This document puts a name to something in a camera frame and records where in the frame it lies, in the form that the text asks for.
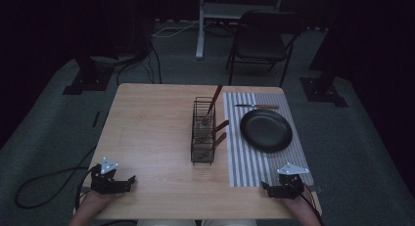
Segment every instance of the chair backrest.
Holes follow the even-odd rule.
[[[239,19],[239,25],[280,34],[300,35],[305,31],[304,22],[295,13],[248,11]]]

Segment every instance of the dark background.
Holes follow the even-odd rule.
[[[269,4],[261,0],[207,1]],[[414,3],[282,3],[282,11],[299,12],[308,26],[330,28],[311,68],[350,80],[412,194]],[[196,20],[198,5],[199,0],[0,0],[0,147],[68,60],[79,55],[116,58],[117,53],[136,53],[148,34],[143,27],[147,20]]]

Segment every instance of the gray and white placemat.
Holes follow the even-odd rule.
[[[284,94],[269,93],[224,93],[225,118],[229,119],[226,127],[229,181],[231,187],[259,187],[263,181],[272,186],[279,185],[277,169],[287,162],[308,168],[299,135],[291,116]],[[266,154],[253,148],[242,136],[240,121],[245,113],[254,108],[235,107],[237,104],[266,104],[279,105],[280,109],[273,110],[282,115],[293,128],[293,141],[290,146],[275,154]],[[301,174],[302,181],[313,185],[311,173]]]

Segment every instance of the table top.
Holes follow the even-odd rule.
[[[91,167],[106,157],[119,163],[115,180],[137,176],[131,192],[110,204],[105,219],[291,218],[260,187],[230,187],[227,144],[216,149],[212,165],[190,157],[196,97],[212,97],[216,86],[121,84]],[[223,93],[279,93],[277,87],[224,86],[216,120],[224,120]],[[88,177],[84,183],[90,186]],[[316,205],[318,199],[313,193]]]

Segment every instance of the black metal base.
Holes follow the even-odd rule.
[[[94,78],[85,79],[84,74],[79,71],[71,86],[67,86],[63,95],[80,95],[83,91],[105,91],[113,75],[114,68],[97,69]]]
[[[318,78],[301,77],[300,81],[309,102],[334,103],[336,107],[348,108],[345,98],[339,96],[333,84],[330,85],[326,92],[321,93],[317,88]]]

